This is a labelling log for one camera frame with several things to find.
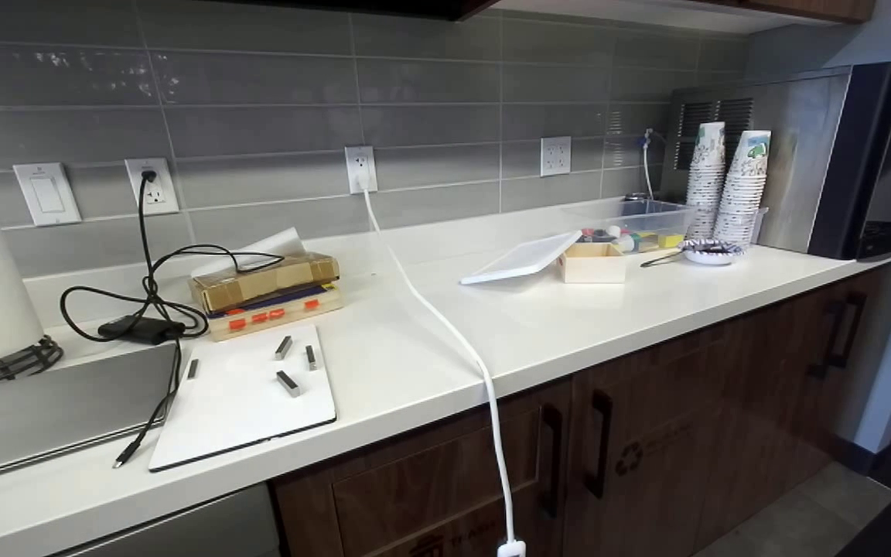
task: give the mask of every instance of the wall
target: wall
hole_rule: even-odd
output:
[[[831,66],[891,61],[891,0],[877,0],[875,17],[859,28],[778,28],[749,47],[751,77],[778,77]],[[877,456],[891,441],[891,335],[886,357],[867,361],[857,400],[839,426],[859,447]]]
[[[138,260],[120,159],[174,162],[159,249],[362,231],[342,144],[376,149],[387,225],[641,189],[668,90],[732,77],[738,36],[476,15],[464,23],[198,0],[0,0],[0,222],[25,275]],[[538,178],[538,139],[572,176]],[[8,165],[63,162],[83,222],[33,229]]]

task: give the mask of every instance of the white countertop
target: white countertop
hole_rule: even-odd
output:
[[[600,208],[595,201],[394,231],[416,289],[481,348],[502,397],[891,263],[751,247],[728,269],[663,263],[641,269],[624,289],[574,289],[552,271],[492,289],[458,283],[458,275],[515,242],[595,225]],[[481,406],[476,367],[406,298],[370,235],[309,247],[342,265],[345,307],[316,317],[339,416],[163,473],[144,470],[155,435],[120,470],[112,462],[122,439],[6,473],[0,557],[83,543]],[[73,359],[100,357],[97,347],[78,348],[67,343]]]

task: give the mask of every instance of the white cutting board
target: white cutting board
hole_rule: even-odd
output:
[[[337,416],[316,326],[268,327],[236,339],[202,339],[198,371],[182,371],[149,470],[167,470],[228,447],[329,423]],[[297,397],[274,371],[297,380]]]

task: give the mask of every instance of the white outlet cover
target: white outlet cover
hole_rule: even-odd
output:
[[[561,176],[572,170],[572,137],[541,137],[541,154],[538,154],[541,176]]]
[[[63,165],[13,165],[33,225],[79,222],[79,210]]]
[[[370,144],[342,149],[349,195],[376,193],[376,165]]]
[[[128,176],[129,176],[129,189],[132,189],[137,205],[138,205],[141,170],[159,174],[159,178],[144,186],[149,205],[141,205],[141,214],[176,214],[178,210],[167,159],[128,159],[122,165],[128,165]]]

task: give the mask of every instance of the gray subway tile backsplash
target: gray subway tile backsplash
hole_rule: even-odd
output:
[[[138,260],[122,159],[169,159],[161,247],[362,231],[345,144],[387,225],[632,193],[668,91],[738,70],[743,36],[585,17],[0,0],[0,225],[25,275]],[[572,137],[569,176],[538,178],[541,137]],[[25,162],[66,165],[86,219],[29,225]]]

